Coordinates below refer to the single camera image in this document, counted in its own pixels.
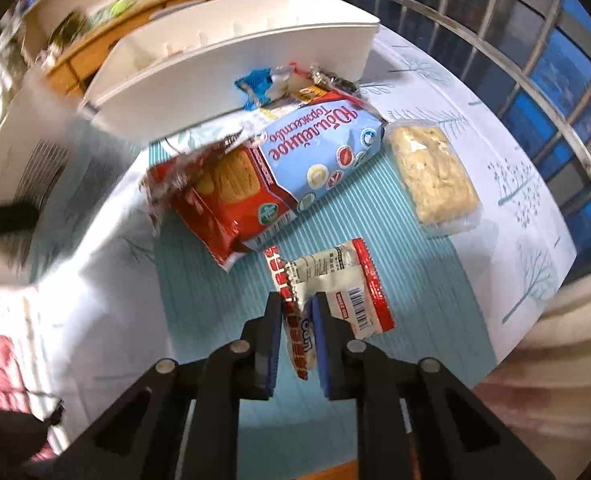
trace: plastic-wrapped pastry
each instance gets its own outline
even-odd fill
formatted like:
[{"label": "plastic-wrapped pastry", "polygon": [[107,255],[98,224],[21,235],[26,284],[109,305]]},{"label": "plastic-wrapped pastry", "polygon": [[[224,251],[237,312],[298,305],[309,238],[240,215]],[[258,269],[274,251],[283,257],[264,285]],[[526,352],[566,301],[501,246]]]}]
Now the plastic-wrapped pastry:
[{"label": "plastic-wrapped pastry", "polygon": [[429,236],[455,234],[479,223],[482,205],[478,194],[438,126],[396,121],[387,126],[386,139]]}]

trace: wooden desk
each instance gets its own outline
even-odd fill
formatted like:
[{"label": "wooden desk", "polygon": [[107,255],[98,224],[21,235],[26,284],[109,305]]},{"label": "wooden desk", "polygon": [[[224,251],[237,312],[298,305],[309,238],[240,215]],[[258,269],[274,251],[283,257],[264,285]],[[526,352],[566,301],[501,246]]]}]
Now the wooden desk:
[{"label": "wooden desk", "polygon": [[150,16],[165,7],[191,0],[145,0],[104,25],[76,40],[46,73],[49,86],[63,95],[83,95],[93,77],[117,42],[149,22]]},{"label": "wooden desk", "polygon": [[357,460],[304,476],[299,480],[357,480]]}]

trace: snack wrapper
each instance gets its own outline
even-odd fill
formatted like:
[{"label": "snack wrapper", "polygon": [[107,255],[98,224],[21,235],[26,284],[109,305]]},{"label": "snack wrapper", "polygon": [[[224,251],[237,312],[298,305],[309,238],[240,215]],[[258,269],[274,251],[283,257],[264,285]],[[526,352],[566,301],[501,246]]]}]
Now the snack wrapper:
[{"label": "snack wrapper", "polygon": [[380,150],[382,123],[337,92],[312,86],[296,101],[172,202],[226,270]]},{"label": "snack wrapper", "polygon": [[160,225],[164,210],[181,201],[182,192],[200,179],[204,168],[221,160],[238,147],[242,140],[240,133],[233,134],[191,153],[181,153],[147,171],[140,186],[146,193],[155,230]]},{"label": "snack wrapper", "polygon": [[265,106],[288,91],[288,80],[293,73],[293,66],[260,68],[237,79],[235,86],[245,92],[247,100],[245,110],[255,110]]},{"label": "snack wrapper", "polygon": [[309,300],[325,292],[331,314],[347,320],[356,339],[395,327],[375,266],[362,238],[318,254],[285,262],[276,246],[264,250],[273,282],[284,299],[284,331],[297,376],[308,378],[315,367],[313,322]]},{"label": "snack wrapper", "polygon": [[479,224],[482,203],[462,161],[437,124],[395,121],[387,125],[385,138],[429,237],[461,233]]}]

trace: white plastic tray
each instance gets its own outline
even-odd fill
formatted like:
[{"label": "white plastic tray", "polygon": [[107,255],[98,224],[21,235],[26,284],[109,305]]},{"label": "white plastic tray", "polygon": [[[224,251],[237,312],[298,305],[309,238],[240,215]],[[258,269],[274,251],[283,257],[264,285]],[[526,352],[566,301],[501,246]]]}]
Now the white plastic tray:
[{"label": "white plastic tray", "polygon": [[257,68],[317,63],[357,80],[378,28],[341,0],[213,0],[122,38],[83,104],[102,128],[150,142],[242,107],[233,82]]}]

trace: red biscuit package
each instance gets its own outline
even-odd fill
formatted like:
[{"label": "red biscuit package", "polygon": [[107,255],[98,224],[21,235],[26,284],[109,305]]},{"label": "red biscuit package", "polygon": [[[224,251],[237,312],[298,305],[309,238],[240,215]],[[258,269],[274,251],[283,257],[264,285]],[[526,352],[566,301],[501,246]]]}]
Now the red biscuit package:
[{"label": "red biscuit package", "polygon": [[307,302],[325,292],[331,314],[351,324],[356,339],[395,327],[373,260],[362,238],[285,262],[277,247],[264,250],[275,288],[284,299],[284,331],[297,376],[315,367],[315,340]]},{"label": "red biscuit package", "polygon": [[147,171],[140,185],[146,193],[149,212],[156,228],[163,211],[203,176],[205,168],[235,149],[240,140],[239,133],[230,135],[191,153],[182,153],[160,162]]},{"label": "red biscuit package", "polygon": [[355,100],[316,86],[294,98],[295,110],[209,161],[170,201],[226,270],[380,150],[383,125]]}]

